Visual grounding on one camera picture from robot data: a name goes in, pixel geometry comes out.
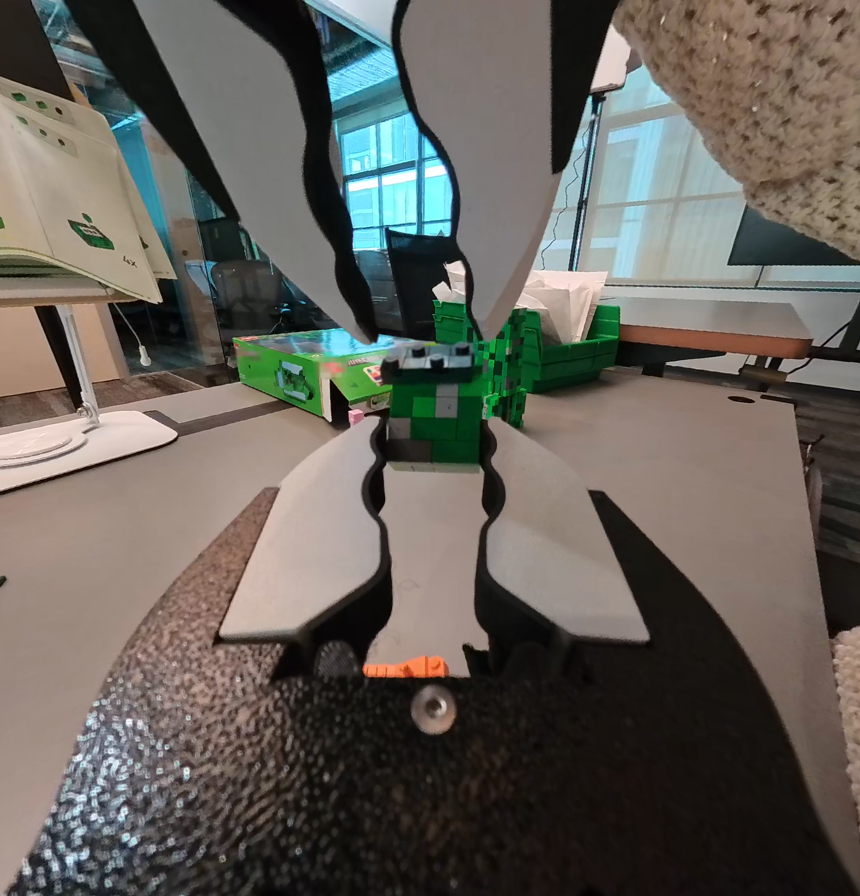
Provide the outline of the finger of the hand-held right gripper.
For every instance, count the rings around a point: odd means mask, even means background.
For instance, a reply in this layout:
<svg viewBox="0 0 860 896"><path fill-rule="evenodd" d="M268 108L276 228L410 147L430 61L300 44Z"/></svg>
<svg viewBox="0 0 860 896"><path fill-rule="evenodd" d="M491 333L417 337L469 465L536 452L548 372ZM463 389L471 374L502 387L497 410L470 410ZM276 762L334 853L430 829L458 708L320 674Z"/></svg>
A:
<svg viewBox="0 0 860 896"><path fill-rule="evenodd" d="M452 230L484 338L514 309L559 183L553 6L415 1L398 2L393 15L403 91L452 176Z"/></svg>
<svg viewBox="0 0 860 896"><path fill-rule="evenodd" d="M332 158L321 40L302 2L135 2L257 245L362 343L378 327Z"/></svg>

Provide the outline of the black panel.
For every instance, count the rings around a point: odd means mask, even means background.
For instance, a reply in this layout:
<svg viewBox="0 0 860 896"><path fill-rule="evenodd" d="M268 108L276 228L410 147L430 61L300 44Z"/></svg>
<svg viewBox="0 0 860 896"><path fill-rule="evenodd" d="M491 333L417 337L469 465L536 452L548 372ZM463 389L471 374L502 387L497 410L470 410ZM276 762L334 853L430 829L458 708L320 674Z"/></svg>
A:
<svg viewBox="0 0 860 896"><path fill-rule="evenodd" d="M74 101L30 1L0 1L0 76Z"/></svg>

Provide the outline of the grey mesh office chair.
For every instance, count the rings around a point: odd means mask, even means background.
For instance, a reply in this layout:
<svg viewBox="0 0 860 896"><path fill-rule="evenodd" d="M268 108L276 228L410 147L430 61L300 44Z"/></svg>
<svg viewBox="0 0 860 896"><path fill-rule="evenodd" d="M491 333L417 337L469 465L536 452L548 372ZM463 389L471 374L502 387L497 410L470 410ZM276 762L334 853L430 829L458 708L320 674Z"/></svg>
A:
<svg viewBox="0 0 860 896"><path fill-rule="evenodd" d="M290 294L282 273L271 262L214 263L210 279L219 333L224 341L282 329Z"/></svg>

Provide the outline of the green white lego assembly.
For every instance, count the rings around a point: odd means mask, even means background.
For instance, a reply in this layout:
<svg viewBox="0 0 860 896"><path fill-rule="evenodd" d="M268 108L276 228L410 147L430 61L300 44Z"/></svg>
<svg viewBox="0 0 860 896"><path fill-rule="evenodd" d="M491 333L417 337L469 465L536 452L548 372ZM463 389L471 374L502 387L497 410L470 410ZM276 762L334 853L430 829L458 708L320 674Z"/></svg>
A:
<svg viewBox="0 0 860 896"><path fill-rule="evenodd" d="M478 466L485 387L469 383L394 385L386 459L400 465Z"/></svg>

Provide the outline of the open instruction booklet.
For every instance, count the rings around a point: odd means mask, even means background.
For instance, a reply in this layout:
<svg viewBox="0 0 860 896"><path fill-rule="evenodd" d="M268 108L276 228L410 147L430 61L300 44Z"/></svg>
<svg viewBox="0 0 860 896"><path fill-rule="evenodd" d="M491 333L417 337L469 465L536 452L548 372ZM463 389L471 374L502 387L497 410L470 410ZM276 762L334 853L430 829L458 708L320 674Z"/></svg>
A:
<svg viewBox="0 0 860 896"><path fill-rule="evenodd" d="M104 116L0 76L0 280L162 303L176 274Z"/></svg>

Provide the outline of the white book stand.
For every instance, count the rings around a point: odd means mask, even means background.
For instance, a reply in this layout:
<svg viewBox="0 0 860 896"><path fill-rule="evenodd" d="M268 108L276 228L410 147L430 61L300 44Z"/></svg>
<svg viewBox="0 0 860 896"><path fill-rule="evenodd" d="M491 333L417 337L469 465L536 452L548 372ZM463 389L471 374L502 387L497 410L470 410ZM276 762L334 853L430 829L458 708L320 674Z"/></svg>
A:
<svg viewBox="0 0 860 896"><path fill-rule="evenodd" d="M177 441L173 427L144 412L99 410L71 307L125 300L130 297L84 278L0 277L0 307L56 307L81 392L70 420L0 434L0 495Z"/></svg>

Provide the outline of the studio panel light on stand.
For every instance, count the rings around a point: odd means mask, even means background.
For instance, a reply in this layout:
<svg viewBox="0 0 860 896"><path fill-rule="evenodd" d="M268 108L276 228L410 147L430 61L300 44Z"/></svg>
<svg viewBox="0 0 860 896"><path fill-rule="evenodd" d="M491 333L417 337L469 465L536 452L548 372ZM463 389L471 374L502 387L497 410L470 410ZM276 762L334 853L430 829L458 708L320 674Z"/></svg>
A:
<svg viewBox="0 0 860 896"><path fill-rule="evenodd" d="M606 96L623 89L628 74L640 65L638 55L615 28L609 26L590 89L591 114L582 143L582 173L568 263L568 269L572 272L579 269L582 238L589 215L594 159Z"/></svg>

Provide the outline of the black mesh office chair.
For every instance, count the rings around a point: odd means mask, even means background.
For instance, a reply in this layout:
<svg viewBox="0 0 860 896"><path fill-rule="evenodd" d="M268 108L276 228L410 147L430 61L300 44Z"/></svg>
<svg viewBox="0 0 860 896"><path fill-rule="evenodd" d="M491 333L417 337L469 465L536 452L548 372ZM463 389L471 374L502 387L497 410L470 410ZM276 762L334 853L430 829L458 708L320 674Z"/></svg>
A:
<svg viewBox="0 0 860 896"><path fill-rule="evenodd" d="M391 275L407 338L436 339L434 287L448 282L445 265L462 259L455 239L447 235L415 235L384 230Z"/></svg>

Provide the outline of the orange brick separator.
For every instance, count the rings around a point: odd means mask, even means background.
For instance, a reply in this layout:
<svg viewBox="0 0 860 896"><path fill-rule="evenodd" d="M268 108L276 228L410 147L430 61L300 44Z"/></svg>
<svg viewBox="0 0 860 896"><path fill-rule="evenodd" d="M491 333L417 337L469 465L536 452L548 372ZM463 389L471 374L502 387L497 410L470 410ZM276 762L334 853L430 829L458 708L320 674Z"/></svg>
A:
<svg viewBox="0 0 860 896"><path fill-rule="evenodd" d="M397 664L366 663L362 672L366 678L446 678L450 670L442 657L422 655Z"/></svg>

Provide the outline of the black wall monitor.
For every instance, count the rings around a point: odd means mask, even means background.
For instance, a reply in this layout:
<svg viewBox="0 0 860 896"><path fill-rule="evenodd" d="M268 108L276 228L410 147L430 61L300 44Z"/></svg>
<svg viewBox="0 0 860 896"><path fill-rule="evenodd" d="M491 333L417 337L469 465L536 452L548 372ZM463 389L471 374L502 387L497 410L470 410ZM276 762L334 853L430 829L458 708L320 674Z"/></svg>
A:
<svg viewBox="0 0 860 896"><path fill-rule="evenodd" d="M843 252L763 218L746 205L727 258L728 266L860 266Z"/></svg>

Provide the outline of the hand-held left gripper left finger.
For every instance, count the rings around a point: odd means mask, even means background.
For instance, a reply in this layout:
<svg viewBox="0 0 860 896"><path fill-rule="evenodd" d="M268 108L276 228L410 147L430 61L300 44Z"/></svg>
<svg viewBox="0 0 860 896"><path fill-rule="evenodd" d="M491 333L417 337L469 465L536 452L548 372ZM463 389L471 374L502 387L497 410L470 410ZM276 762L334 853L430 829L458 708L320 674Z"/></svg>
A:
<svg viewBox="0 0 860 896"><path fill-rule="evenodd" d="M363 664L390 620L386 426L370 417L284 477L220 624L223 644L345 643Z"/></svg>

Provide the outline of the green plastic bin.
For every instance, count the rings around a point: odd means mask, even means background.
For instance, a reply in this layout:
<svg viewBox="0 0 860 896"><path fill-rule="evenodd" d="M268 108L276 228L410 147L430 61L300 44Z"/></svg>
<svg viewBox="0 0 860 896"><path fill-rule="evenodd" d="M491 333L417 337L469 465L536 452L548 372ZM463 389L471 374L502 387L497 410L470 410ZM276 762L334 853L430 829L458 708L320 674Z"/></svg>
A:
<svg viewBox="0 0 860 896"><path fill-rule="evenodd" d="M538 324L525 331L522 386L529 393L549 392L588 383L615 364L621 312L618 306L598 305L588 337L581 342L542 346Z"/></svg>

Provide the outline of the green lego box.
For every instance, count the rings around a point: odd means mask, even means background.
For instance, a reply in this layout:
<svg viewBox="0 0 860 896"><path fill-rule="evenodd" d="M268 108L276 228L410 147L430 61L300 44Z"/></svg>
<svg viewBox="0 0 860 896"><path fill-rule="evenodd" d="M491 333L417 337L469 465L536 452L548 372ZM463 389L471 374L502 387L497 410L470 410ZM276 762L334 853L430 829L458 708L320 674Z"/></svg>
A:
<svg viewBox="0 0 860 896"><path fill-rule="evenodd" d="M408 342L381 335L363 344L335 328L234 338L234 352L244 385L341 425L351 409L388 409L381 362Z"/></svg>

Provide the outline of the grey desk wooden edge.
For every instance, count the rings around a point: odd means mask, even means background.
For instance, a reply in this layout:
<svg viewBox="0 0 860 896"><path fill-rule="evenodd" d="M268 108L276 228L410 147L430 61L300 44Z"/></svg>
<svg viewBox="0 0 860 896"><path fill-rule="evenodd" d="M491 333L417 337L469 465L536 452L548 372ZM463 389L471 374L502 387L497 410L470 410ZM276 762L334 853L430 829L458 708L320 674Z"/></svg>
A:
<svg viewBox="0 0 860 896"><path fill-rule="evenodd" d="M616 364L662 377L670 363L734 354L753 364L738 374L762 385L786 375L783 360L807 358L813 337L787 303L684 299L674 297L603 298L598 310L617 308L619 345Z"/></svg>

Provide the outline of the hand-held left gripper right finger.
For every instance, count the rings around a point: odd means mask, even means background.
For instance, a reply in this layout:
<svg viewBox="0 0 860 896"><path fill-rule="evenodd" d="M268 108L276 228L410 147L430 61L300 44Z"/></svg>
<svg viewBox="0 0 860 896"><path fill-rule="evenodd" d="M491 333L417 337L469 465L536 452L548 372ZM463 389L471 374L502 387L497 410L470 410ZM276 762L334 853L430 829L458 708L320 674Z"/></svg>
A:
<svg viewBox="0 0 860 896"><path fill-rule="evenodd" d="M583 645L642 646L650 634L577 471L502 420L481 438L474 661L495 678L555 678Z"/></svg>

